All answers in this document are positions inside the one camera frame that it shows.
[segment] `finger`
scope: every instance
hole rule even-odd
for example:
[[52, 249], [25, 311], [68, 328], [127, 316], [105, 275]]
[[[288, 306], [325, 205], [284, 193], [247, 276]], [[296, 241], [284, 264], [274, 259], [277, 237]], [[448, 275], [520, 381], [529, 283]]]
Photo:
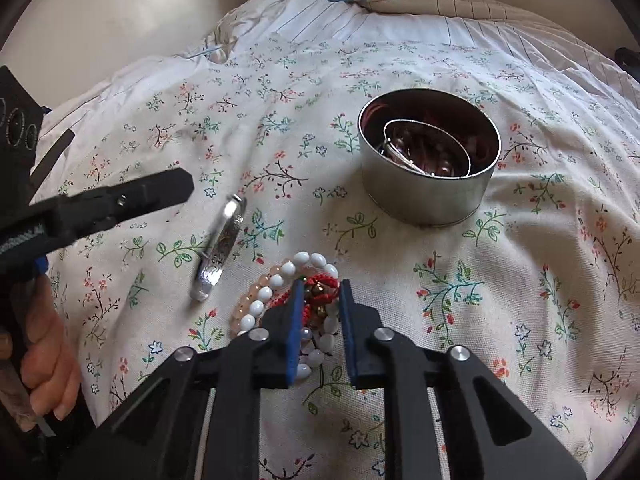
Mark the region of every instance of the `finger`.
[[13, 350], [14, 342], [11, 340], [11, 334], [0, 326], [0, 359], [8, 359], [11, 357]]
[[69, 375], [69, 380], [66, 383], [65, 392], [62, 394], [62, 400], [53, 410], [53, 414], [57, 420], [63, 420], [76, 405], [78, 390], [80, 389], [80, 379], [80, 366], [78, 362], [74, 362], [71, 375]]
[[73, 355], [71, 354], [71, 350], [65, 345], [56, 362], [53, 377], [31, 392], [29, 399], [31, 408], [36, 415], [46, 415], [59, 405], [73, 368]]
[[49, 331], [37, 344], [32, 345], [22, 358], [20, 374], [22, 382], [28, 388], [36, 388], [52, 378], [56, 362], [60, 358], [60, 349], [64, 342], [64, 326], [56, 314]]
[[27, 310], [25, 324], [29, 341], [37, 343], [46, 336], [57, 316], [58, 313], [53, 306], [53, 296], [51, 295], [51, 282], [46, 274], [41, 274], [36, 279]]

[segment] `red string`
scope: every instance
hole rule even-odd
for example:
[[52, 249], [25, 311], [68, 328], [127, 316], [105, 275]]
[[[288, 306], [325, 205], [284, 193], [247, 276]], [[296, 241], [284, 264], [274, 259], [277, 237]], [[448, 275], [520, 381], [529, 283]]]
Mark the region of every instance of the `red string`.
[[[309, 277], [309, 278], [307, 278], [305, 280], [305, 285], [313, 286], [316, 283], [321, 283], [322, 285], [329, 286], [334, 291], [333, 292], [326, 292], [324, 294], [319, 294], [318, 296], [313, 297], [309, 301], [309, 303], [305, 303], [304, 309], [302, 311], [302, 325], [303, 326], [306, 326], [306, 324], [311, 319], [311, 315], [312, 315], [311, 306], [312, 305], [331, 303], [333, 300], [335, 300], [338, 297], [338, 294], [340, 293], [340, 286], [339, 286], [338, 280], [336, 278], [332, 278], [331, 276], [329, 276], [327, 274], [315, 274], [315, 275], [313, 275], [313, 276], [311, 276], [311, 277]], [[275, 306], [281, 306], [281, 305], [287, 303], [287, 301], [289, 300], [290, 295], [291, 295], [291, 289], [287, 290], [286, 292], [284, 292], [284, 294], [281, 294], [274, 301], [272, 301], [271, 304], [269, 305], [269, 308], [273, 308]]]

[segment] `silver bangle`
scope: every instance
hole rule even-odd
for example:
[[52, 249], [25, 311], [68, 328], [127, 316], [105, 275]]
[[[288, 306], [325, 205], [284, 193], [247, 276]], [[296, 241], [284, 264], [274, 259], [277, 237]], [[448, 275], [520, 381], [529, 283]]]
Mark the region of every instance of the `silver bangle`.
[[232, 194], [209, 233], [209, 241], [200, 254], [198, 272], [191, 285], [190, 296], [205, 301], [222, 275], [226, 259], [236, 243], [246, 211], [246, 199]]

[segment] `metal screw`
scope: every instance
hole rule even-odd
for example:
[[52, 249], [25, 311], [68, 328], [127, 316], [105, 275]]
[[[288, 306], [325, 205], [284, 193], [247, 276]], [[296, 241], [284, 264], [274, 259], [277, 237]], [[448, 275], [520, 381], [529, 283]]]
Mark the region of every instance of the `metal screw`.
[[186, 361], [191, 361], [194, 354], [195, 350], [190, 346], [181, 346], [174, 352], [174, 359], [183, 363]]
[[254, 328], [249, 332], [249, 339], [253, 341], [267, 341], [269, 338], [269, 331], [266, 328]]
[[396, 333], [386, 326], [381, 326], [380, 328], [374, 330], [373, 335], [379, 341], [391, 341]]
[[454, 346], [451, 350], [449, 350], [451, 357], [453, 357], [456, 361], [466, 361], [471, 357], [471, 352], [466, 346], [457, 345]]

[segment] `white fabric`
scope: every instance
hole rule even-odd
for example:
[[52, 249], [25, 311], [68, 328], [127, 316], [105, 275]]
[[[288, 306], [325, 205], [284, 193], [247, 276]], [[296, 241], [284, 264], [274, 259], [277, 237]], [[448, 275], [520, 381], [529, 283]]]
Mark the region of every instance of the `white fabric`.
[[[176, 347], [227, 344], [260, 274], [317, 251], [386, 325], [427, 348], [469, 346], [596, 478], [638, 418], [640, 88], [559, 27], [507, 12], [251, 0], [216, 33], [234, 45], [225, 64], [149, 58], [54, 110], [40, 153], [68, 127], [77, 138], [40, 198], [176, 165], [196, 183], [183, 206], [50, 255], [95, 419]], [[478, 212], [437, 230], [393, 220], [360, 180], [362, 105], [421, 86], [482, 107], [504, 148]], [[248, 199], [246, 231], [194, 306], [195, 251], [230, 192]], [[322, 371], [263, 393], [262, 476], [384, 474], [382, 393], [351, 390], [343, 363], [339, 342]]]

